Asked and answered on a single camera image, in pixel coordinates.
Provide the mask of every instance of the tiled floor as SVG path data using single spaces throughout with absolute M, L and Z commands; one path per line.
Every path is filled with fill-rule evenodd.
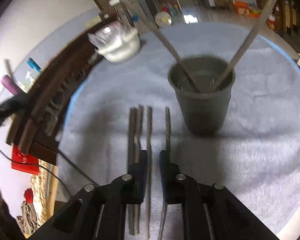
M 205 9 L 196 6 L 183 8 L 182 14 L 179 14 L 172 18 L 172 24 L 174 25 L 184 22 L 183 16 L 186 16 L 186 19 L 189 18 L 194 21 L 196 18 L 197 21 L 201 22 L 226 22 L 231 24 L 237 24 L 249 29 L 251 29 L 257 21 L 257 19 L 255 18 L 237 15 L 234 12 L 230 12 L 227 10 L 220 10 L 218 12 L 214 9 Z M 299 58 L 298 54 L 293 50 L 293 48 L 278 34 L 270 30 L 266 24 L 264 24 L 259 34 L 272 41 L 280 48 L 282 48 L 292 59 L 297 60 Z

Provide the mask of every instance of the floor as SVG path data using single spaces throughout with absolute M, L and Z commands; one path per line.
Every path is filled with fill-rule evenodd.
M 246 28 L 252 28 L 257 19 L 237 15 L 234 12 L 228 10 L 220 10 L 219 12 L 215 9 L 205 9 L 198 6 L 186 7 L 182 9 L 182 14 L 173 16 L 172 24 L 178 24 L 182 22 L 226 22 L 231 24 L 237 24 Z M 292 59 L 298 60 L 299 56 L 294 51 L 294 49 L 278 34 L 270 30 L 265 24 L 259 32 L 260 35 L 264 36 L 268 40 L 272 41 L 274 44 L 282 48 Z
M 237 24 L 251 29 L 257 19 L 237 15 L 234 12 L 227 10 L 217 11 L 214 9 L 205 9 L 200 7 L 188 7 L 182 9 L 182 14 L 172 17 L 172 25 L 179 23 L 195 23 L 195 22 L 225 22 Z M 278 45 L 286 52 L 293 60 L 298 60 L 299 55 L 295 50 L 278 34 L 270 30 L 265 24 L 259 34 L 274 44 Z M 277 234 L 280 240 L 296 240 L 300 235 L 300 207 L 286 224 L 286 226 Z

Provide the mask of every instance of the dark wood carving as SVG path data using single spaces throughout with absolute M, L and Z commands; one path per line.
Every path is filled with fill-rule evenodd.
M 48 64 L 28 92 L 29 107 L 17 112 L 6 143 L 15 144 L 23 154 L 31 154 L 56 164 L 55 136 L 63 124 L 70 97 L 102 57 L 88 40 L 88 33 L 117 19 L 114 8 L 100 14 L 101 22 L 72 40 Z

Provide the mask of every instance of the gray cup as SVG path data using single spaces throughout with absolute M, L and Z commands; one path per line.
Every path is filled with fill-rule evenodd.
M 234 71 L 227 76 L 219 90 L 210 93 L 209 88 L 227 67 L 227 62 L 214 56 L 198 56 L 183 59 L 200 91 L 195 93 L 188 78 L 178 64 L 168 73 L 188 129 L 197 135 L 209 136 L 217 132 L 225 120 L 235 80 Z

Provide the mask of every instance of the round table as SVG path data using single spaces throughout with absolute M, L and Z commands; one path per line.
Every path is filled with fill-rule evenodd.
M 175 25 L 161 31 L 182 57 L 213 54 L 230 60 L 248 30 L 225 23 Z M 171 112 L 171 161 L 198 182 L 225 185 L 275 234 L 300 205 L 300 71 L 280 49 L 258 36 L 236 66 L 226 120 L 211 138 L 184 125 L 167 71 L 174 58 L 152 33 L 141 51 L 113 64 L 105 59 L 73 95 L 60 142 L 74 163 L 101 185 L 127 170 L 129 110 L 153 108 L 151 239 L 157 239 L 162 188 L 159 153 L 165 149 L 165 107 Z M 144 114 L 142 149 L 146 149 Z M 73 193 L 88 181 L 62 158 L 60 178 Z M 145 237 L 145 205 L 140 234 Z M 132 239 L 126 229 L 126 238 Z M 163 239 L 183 239 L 179 205 L 168 206 Z

